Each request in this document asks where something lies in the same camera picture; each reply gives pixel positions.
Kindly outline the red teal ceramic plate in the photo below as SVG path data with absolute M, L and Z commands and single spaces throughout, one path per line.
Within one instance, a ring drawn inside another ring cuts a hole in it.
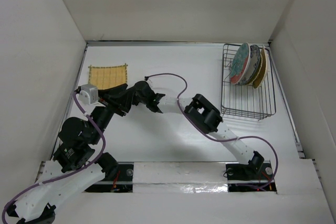
M 245 75 L 250 64 L 250 45 L 243 43 L 235 53 L 231 63 L 230 82 L 237 84 Z

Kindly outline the blue floral white plate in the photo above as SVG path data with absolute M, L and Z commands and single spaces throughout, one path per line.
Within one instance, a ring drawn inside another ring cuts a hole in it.
M 260 48 L 257 45 L 250 46 L 250 63 L 247 71 L 242 79 L 238 82 L 239 85 L 247 85 L 254 81 L 257 71 L 261 63 Z

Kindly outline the round bamboo plate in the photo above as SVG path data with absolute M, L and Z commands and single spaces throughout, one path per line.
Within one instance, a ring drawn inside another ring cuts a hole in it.
M 250 85 L 251 83 L 253 83 L 255 81 L 255 79 L 258 77 L 258 75 L 259 75 L 259 73 L 261 71 L 262 65 L 263 65 L 263 63 L 260 61 L 258 68 L 254 72 L 254 74 L 252 75 L 252 77 L 248 80 L 247 85 Z

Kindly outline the fan-shaped bamboo tray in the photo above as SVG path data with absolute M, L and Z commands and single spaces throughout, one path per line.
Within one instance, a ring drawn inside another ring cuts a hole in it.
M 266 50 L 266 48 L 263 46 L 262 50 L 261 50 L 261 57 L 262 57 L 262 66 L 261 66 L 261 70 L 259 72 L 259 75 L 257 76 L 257 78 L 254 80 L 253 82 L 253 88 L 257 89 L 259 88 L 262 83 L 264 82 L 267 74 L 268 74 L 268 68 L 269 68 L 269 54 Z

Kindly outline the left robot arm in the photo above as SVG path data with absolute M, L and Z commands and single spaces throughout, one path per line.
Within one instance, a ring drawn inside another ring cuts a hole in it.
M 75 104 L 98 102 L 99 106 L 87 113 L 79 105 L 85 119 L 70 117 L 64 121 L 58 134 L 61 145 L 45 163 L 40 178 L 5 205 L 3 223 L 6 217 L 17 218 L 18 223 L 53 223 L 61 205 L 86 189 L 99 189 L 99 181 L 109 182 L 112 191 L 129 191 L 118 182 L 132 179 L 131 166 L 120 165 L 105 152 L 103 133 L 115 114 L 125 116 L 139 103 L 158 112 L 157 104 L 164 95 L 154 93 L 140 81 L 130 88 L 122 84 L 105 90 L 85 84 L 72 96 Z

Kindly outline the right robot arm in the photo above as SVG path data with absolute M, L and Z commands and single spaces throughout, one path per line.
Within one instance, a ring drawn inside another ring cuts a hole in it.
M 243 168 L 243 174 L 255 178 L 261 173 L 264 158 L 247 146 L 224 123 L 220 111 L 203 95 L 181 99 L 155 93 L 146 81 L 134 86 L 134 105 L 142 103 L 154 113 L 176 113 L 186 119 L 204 136 L 221 143 L 229 150 Z

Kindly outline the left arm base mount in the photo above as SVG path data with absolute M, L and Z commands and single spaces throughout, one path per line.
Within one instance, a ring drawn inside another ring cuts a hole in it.
M 133 192 L 134 163 L 119 164 L 116 174 L 109 179 L 103 179 L 90 187 L 86 193 L 131 193 Z

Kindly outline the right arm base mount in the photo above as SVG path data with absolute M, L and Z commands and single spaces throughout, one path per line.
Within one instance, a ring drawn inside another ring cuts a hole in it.
M 239 163 L 227 163 L 225 167 L 223 176 L 227 179 L 230 193 L 277 191 L 274 180 L 269 185 L 258 189 L 258 187 L 268 183 L 273 176 L 269 162 L 263 163 L 261 170 L 256 174 Z

